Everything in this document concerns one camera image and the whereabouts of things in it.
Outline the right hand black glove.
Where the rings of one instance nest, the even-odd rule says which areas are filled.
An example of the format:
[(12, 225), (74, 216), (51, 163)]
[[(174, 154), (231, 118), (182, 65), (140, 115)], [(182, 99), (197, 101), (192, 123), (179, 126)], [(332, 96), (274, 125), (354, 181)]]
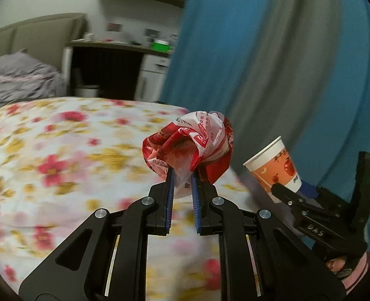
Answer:
[(349, 276), (354, 271), (361, 257), (354, 258), (342, 256), (338, 258), (333, 258), (331, 260), (326, 260), (325, 265), (339, 279), (343, 279)]

